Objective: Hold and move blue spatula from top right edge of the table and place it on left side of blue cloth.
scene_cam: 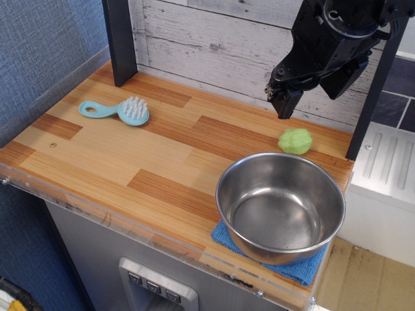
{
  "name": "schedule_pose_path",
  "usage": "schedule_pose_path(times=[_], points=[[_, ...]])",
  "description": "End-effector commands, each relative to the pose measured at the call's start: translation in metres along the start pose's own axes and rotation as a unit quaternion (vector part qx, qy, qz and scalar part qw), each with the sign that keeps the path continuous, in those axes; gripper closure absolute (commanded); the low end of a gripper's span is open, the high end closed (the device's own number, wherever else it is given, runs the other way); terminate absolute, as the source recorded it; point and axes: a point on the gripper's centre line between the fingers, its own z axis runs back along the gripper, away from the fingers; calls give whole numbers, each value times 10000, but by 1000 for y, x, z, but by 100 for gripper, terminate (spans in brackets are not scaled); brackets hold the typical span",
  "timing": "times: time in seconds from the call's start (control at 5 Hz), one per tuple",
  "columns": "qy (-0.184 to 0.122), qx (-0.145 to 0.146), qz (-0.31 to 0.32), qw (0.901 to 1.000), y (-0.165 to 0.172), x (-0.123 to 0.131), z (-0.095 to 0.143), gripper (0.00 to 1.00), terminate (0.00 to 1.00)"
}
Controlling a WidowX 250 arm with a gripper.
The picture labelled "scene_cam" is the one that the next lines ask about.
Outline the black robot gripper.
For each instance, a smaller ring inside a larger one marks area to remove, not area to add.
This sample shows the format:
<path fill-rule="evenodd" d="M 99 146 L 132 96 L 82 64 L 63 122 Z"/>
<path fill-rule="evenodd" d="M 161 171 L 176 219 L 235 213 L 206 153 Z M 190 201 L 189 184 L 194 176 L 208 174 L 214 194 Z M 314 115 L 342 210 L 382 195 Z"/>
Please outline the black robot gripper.
<path fill-rule="evenodd" d="M 373 46 L 391 37 L 393 1 L 303 1 L 292 27 L 293 46 L 265 88 L 279 119 L 289 119 L 308 91 L 322 86 L 336 99 L 364 71 Z"/>

